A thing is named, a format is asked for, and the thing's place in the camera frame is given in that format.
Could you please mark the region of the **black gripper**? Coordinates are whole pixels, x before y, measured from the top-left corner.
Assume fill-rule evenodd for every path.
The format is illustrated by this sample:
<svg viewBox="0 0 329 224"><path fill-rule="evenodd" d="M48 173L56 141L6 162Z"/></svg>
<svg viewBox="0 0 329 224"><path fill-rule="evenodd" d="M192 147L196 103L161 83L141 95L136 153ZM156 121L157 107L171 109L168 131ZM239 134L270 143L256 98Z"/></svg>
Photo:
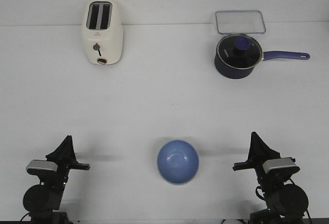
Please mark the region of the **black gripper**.
<svg viewBox="0 0 329 224"><path fill-rule="evenodd" d="M272 170L266 174L262 164L270 159L280 159L280 153L272 150L256 132L252 132L247 161L234 163L233 170L254 169L259 179L267 177L268 181L278 180L283 182L286 182L295 174L295 168Z"/></svg>
<svg viewBox="0 0 329 224"><path fill-rule="evenodd" d="M88 171L90 164L79 163L76 159L72 136L67 135L63 142L50 154L46 155L48 161L66 161L58 164L56 185L65 185L68 182L70 170Z"/></svg>

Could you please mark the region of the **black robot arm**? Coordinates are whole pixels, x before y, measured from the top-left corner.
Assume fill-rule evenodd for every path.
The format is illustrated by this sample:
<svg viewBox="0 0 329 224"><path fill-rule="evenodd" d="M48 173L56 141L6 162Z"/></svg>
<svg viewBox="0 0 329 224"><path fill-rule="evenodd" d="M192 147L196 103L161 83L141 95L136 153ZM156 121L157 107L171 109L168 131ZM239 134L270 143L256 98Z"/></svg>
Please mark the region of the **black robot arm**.
<svg viewBox="0 0 329 224"><path fill-rule="evenodd" d="M30 223L71 223L67 213L59 211L69 172L89 169L89 164L77 161L71 135L46 155L45 160L31 160L26 172L37 176L39 184L30 187L23 197Z"/></svg>
<svg viewBox="0 0 329 224"><path fill-rule="evenodd" d="M248 223L303 223L308 214L308 196L291 179L300 171L293 157L281 157L256 133L251 133L247 160L236 162L234 171L254 169L257 197L266 208L250 214Z"/></svg>

